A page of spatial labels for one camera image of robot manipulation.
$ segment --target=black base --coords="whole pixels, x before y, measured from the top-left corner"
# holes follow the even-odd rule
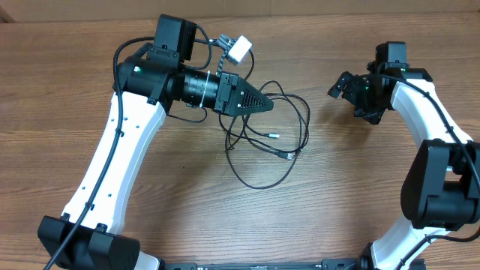
[[[197,265],[195,263],[167,263],[160,270],[378,270],[366,268],[362,259],[324,259],[321,262],[227,263]],[[426,270],[423,259],[414,259],[408,270]]]

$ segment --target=table surface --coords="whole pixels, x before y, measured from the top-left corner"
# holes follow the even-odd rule
[[[356,257],[382,236],[401,214],[413,139],[396,112],[372,126],[326,92],[344,71],[366,73],[375,46],[386,41],[406,41],[411,66],[427,69],[453,119],[480,139],[479,13],[195,21],[211,37],[245,35],[253,42],[250,83],[278,80],[307,99],[310,142],[284,183],[251,190],[227,163],[214,113],[202,124],[167,118],[127,209],[124,235],[139,239],[146,253],[169,262],[319,261]],[[37,228],[44,215],[62,213],[89,166],[110,110],[113,53],[126,40],[153,35],[156,23],[0,25],[0,269],[39,269],[49,259]],[[206,48],[196,45],[191,64],[205,58]],[[250,64],[226,69],[246,74]],[[171,113],[201,116],[181,102]],[[277,102],[251,124],[281,135],[271,144],[293,147],[297,121],[290,105]],[[275,182],[290,165],[246,142],[232,159],[252,185]],[[465,226],[452,235],[475,230]],[[479,252],[480,241],[438,241],[422,256],[429,269],[477,269]]]

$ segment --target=white connector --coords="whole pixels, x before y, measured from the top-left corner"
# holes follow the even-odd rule
[[[252,43],[246,37],[240,36],[228,51],[226,59],[232,64],[238,65],[251,47]]]

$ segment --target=robotic arm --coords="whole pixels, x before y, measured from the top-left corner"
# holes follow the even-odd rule
[[[445,236],[480,218],[479,187],[458,140],[472,157],[479,157],[480,145],[454,123],[440,103],[427,71],[410,68],[406,55],[403,42],[380,44],[376,61],[367,66],[369,75],[345,72],[328,91],[334,98],[343,92],[342,98],[355,105],[354,115],[372,125],[380,123],[385,110],[397,110],[418,148],[401,191],[403,214],[382,238],[367,247],[364,258],[368,269],[424,267],[410,265],[437,238],[426,236]],[[438,110],[458,140],[447,131]],[[476,170],[480,170],[480,158],[474,162]],[[445,182],[448,170],[461,175],[461,180]]]
[[[164,123],[174,100],[189,107],[205,107],[226,116],[241,116],[273,109],[273,102],[237,74],[217,75],[183,64],[190,60],[197,25],[184,19],[160,16],[154,43],[146,43],[118,66],[123,118],[116,94],[105,131],[85,178],[65,206],[61,219],[45,216],[38,237],[52,256],[74,224],[73,238],[55,260],[64,269],[162,269],[162,261],[140,252],[140,243],[121,236],[131,188],[154,135]],[[217,43],[235,65],[251,47],[245,38]],[[79,220],[97,184],[122,121],[121,138],[91,208]]]

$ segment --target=cable connector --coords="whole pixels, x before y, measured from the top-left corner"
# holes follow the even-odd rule
[[[278,153],[276,153],[276,155],[280,158],[283,158],[283,159],[286,159],[286,160],[289,160],[289,161],[292,160],[295,157],[295,155],[292,154],[292,153],[283,153],[283,152],[278,152]]]
[[[252,47],[252,43],[244,36],[232,39],[225,34],[217,39],[217,44],[226,52],[226,59],[234,65],[238,65]]]

